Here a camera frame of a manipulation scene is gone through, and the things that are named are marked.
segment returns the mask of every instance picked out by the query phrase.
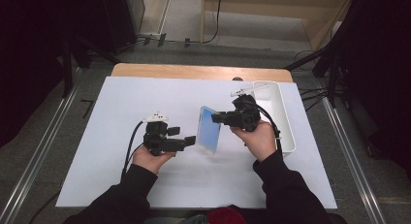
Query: white paper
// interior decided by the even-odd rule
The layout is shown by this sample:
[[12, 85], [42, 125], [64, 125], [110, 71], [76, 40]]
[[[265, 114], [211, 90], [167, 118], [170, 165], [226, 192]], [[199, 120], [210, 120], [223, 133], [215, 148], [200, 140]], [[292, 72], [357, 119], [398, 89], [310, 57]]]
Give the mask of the white paper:
[[[297, 149], [285, 162], [302, 174], [325, 208], [336, 208], [297, 87], [279, 85]], [[107, 78], [56, 206], [87, 207], [120, 181], [130, 137], [142, 119], [160, 112], [169, 117], [169, 127], [181, 128], [173, 138], [193, 136], [201, 106], [233, 111], [231, 92], [247, 87], [252, 82]], [[145, 133], [145, 125], [140, 128], [135, 146]], [[254, 161], [243, 142], [222, 126], [215, 154], [186, 147], [161, 168], [147, 199], [152, 208], [264, 208], [266, 195], [252, 170]]]

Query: aluminum rail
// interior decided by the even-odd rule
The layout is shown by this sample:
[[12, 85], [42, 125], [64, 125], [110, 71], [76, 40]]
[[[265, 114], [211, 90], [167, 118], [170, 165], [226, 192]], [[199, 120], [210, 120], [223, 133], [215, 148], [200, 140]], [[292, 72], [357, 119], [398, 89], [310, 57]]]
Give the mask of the aluminum rail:
[[[325, 87], [323, 83], [319, 80], [318, 85], [320, 87]], [[368, 213], [369, 219], [373, 224], [386, 224], [385, 217], [383, 215], [380, 206], [378, 205], [377, 198], [375, 197], [371, 185], [365, 176], [363, 168], [358, 160], [356, 153], [351, 146], [348, 136], [344, 130], [344, 127], [340, 121], [337, 109], [334, 109], [328, 99], [323, 99], [324, 106], [326, 107], [327, 114], [329, 115], [332, 127], [338, 138], [339, 144], [341, 146], [342, 152], [344, 153], [345, 159], [347, 160], [348, 167], [350, 168], [351, 175], [357, 184], [360, 192], [360, 196], [363, 200], [366, 212]]]
[[7, 204], [3, 212], [1, 213], [0, 224], [10, 224], [15, 221], [17, 213], [20, 210], [21, 205], [30, 190], [30, 187], [34, 182], [37, 173], [39, 172], [43, 162], [45, 161], [54, 137], [58, 133], [61, 123], [63, 122], [67, 111], [73, 103], [73, 99], [76, 96], [82, 77], [83, 72], [80, 68], [78, 68], [76, 71], [76, 78], [78, 78], [78, 80], [74, 84], [73, 89], [70, 91], [68, 96], [61, 101], [24, 173], [16, 183]]

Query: white plastic container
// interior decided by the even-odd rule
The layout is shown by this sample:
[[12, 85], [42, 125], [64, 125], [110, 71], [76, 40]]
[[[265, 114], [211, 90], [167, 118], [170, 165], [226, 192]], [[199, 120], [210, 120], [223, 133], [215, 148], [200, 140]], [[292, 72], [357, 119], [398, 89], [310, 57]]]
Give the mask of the white plastic container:
[[290, 128], [287, 112], [282, 102], [281, 90], [275, 81], [258, 80], [253, 82], [253, 87], [267, 86], [254, 91], [254, 98], [259, 106], [265, 109], [278, 130], [280, 131], [281, 147], [284, 157], [296, 150], [293, 132]]

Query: black sleeve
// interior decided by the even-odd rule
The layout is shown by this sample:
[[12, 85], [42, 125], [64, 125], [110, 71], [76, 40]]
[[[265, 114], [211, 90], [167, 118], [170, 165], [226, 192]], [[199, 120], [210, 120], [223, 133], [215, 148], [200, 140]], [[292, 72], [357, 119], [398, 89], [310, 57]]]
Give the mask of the black sleeve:
[[278, 151], [253, 168], [264, 183], [269, 223], [331, 223], [301, 174], [289, 170]]
[[146, 197], [156, 179], [154, 173], [132, 164], [121, 183], [64, 223], [143, 223], [150, 208]]

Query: black cable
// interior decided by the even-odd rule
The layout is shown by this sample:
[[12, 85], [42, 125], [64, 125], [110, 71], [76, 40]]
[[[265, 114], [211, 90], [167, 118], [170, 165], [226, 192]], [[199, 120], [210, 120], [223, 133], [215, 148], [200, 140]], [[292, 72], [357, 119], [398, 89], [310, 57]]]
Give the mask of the black cable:
[[308, 97], [304, 97], [304, 98], [301, 98], [301, 99], [302, 99], [303, 101], [307, 101], [307, 100], [311, 100], [311, 99], [316, 98], [316, 97], [319, 97], [319, 96], [321, 96], [321, 97], [326, 97], [326, 96], [327, 96], [327, 93], [328, 93], [328, 91], [323, 91], [323, 92], [320, 92], [320, 93], [317, 94], [317, 95], [308, 96]]
[[309, 111], [312, 107], [314, 107], [315, 105], [317, 105], [321, 100], [323, 100], [324, 99], [324, 97], [319, 97], [318, 99], [317, 99], [317, 101], [315, 101], [314, 102], [314, 104], [312, 104], [311, 106], [309, 106], [308, 108], [306, 108], [305, 109], [305, 111], [307, 112], [307, 111]]
[[[316, 55], [316, 52], [315, 51], [313, 51], [313, 50], [302, 50], [302, 51], [299, 51], [295, 56], [294, 56], [294, 62], [296, 62], [297, 61], [297, 56], [299, 56], [301, 53], [303, 53], [303, 52], [312, 52], [312, 53], [314, 53], [315, 55]], [[310, 70], [309, 68], [303, 68], [303, 67], [301, 67], [301, 66], [299, 66], [299, 68], [301, 69], [301, 70], [303, 70], [303, 71], [306, 71], [306, 70]]]
[[37, 212], [33, 215], [33, 217], [30, 219], [29, 224], [33, 224], [34, 221], [36, 220], [37, 216], [40, 215], [40, 213], [50, 204], [58, 195], [60, 194], [61, 189], [58, 190], [48, 201], [46, 201], [40, 208], [37, 210]]
[[314, 92], [314, 91], [322, 91], [322, 90], [327, 90], [328, 88], [317, 88], [317, 89], [305, 89], [305, 91], [303, 93], [300, 94], [300, 96], [305, 95], [309, 92]]
[[[200, 42], [200, 41], [191, 42], [191, 41], [190, 41], [189, 44], [208, 44], [208, 43], [212, 42], [212, 41], [215, 39], [215, 37], [216, 37], [217, 34], [218, 34], [219, 19], [220, 19], [220, 9], [221, 9], [221, 0], [218, 0], [217, 23], [216, 23], [216, 25], [217, 25], [216, 28], [217, 28], [217, 29], [215, 30], [214, 36], [213, 36], [210, 40], [205, 41], [205, 42]], [[182, 41], [159, 40], [159, 39], [156, 39], [156, 38], [149, 38], [149, 40], [150, 40], [150, 41], [157, 41], [157, 42], [162, 41], [162, 42], [167, 42], [167, 43], [182, 43], [182, 44], [187, 44], [187, 42], [182, 42]]]
[[129, 146], [128, 146], [128, 149], [127, 149], [127, 154], [126, 154], [126, 159], [124, 160], [124, 168], [123, 168], [123, 171], [121, 172], [121, 179], [123, 179], [124, 178], [124, 175], [126, 175], [126, 172], [127, 172], [127, 166], [128, 166], [128, 164], [129, 164], [129, 157], [130, 157], [130, 151], [131, 151], [131, 146], [133, 145], [133, 140], [134, 140], [134, 137], [136, 136], [136, 133], [137, 133], [137, 130], [139, 129], [139, 127], [142, 125], [142, 121], [140, 121], [140, 123], [136, 126], [136, 128], [134, 129], [134, 131], [133, 131], [133, 134], [132, 134], [132, 136], [131, 136], [131, 139], [130, 139], [130, 142], [129, 142]]
[[121, 54], [121, 53], [125, 52], [128, 48], [133, 47], [133, 46], [138, 45], [139, 43], [143, 43], [143, 42], [144, 42], [144, 40], [140, 40], [140, 41], [136, 41], [133, 44], [128, 45], [126, 47], [119, 48], [118, 49], [118, 54]]
[[133, 154], [134, 154], [134, 153], [136, 152], [136, 150], [138, 150], [140, 147], [142, 147], [142, 144], [140, 144], [139, 146], [137, 146], [137, 147], [133, 150], [133, 152], [130, 154], [130, 157], [129, 157], [128, 161], [127, 161], [127, 165], [130, 163], [131, 158], [133, 158]]
[[305, 91], [316, 91], [316, 90], [326, 90], [328, 87], [320, 87], [320, 88], [299, 88], [299, 90], [305, 90]]
[[274, 135], [275, 135], [275, 141], [276, 141], [276, 144], [277, 144], [277, 149], [280, 151], [280, 153], [282, 155], [282, 147], [281, 147], [281, 141], [280, 141], [281, 131], [278, 130], [278, 127], [275, 124], [275, 122], [272, 120], [271, 116], [269, 115], [269, 112], [267, 112], [265, 109], [263, 109], [263, 107], [257, 105], [256, 103], [253, 103], [253, 102], [241, 101], [240, 103], [249, 104], [249, 105], [257, 107], [257, 110], [259, 112], [261, 112], [269, 120], [269, 123], [271, 124], [271, 127], [272, 127], [272, 131], [274, 132]]
[[217, 8], [217, 29], [215, 30], [214, 36], [213, 36], [210, 40], [208, 40], [208, 41], [206, 41], [206, 42], [203, 42], [204, 44], [207, 44], [207, 43], [212, 42], [212, 40], [214, 40], [214, 38], [217, 36], [217, 33], [218, 33], [218, 20], [219, 20], [219, 17], [220, 17], [220, 7], [221, 7], [221, 0], [218, 0], [218, 8]]

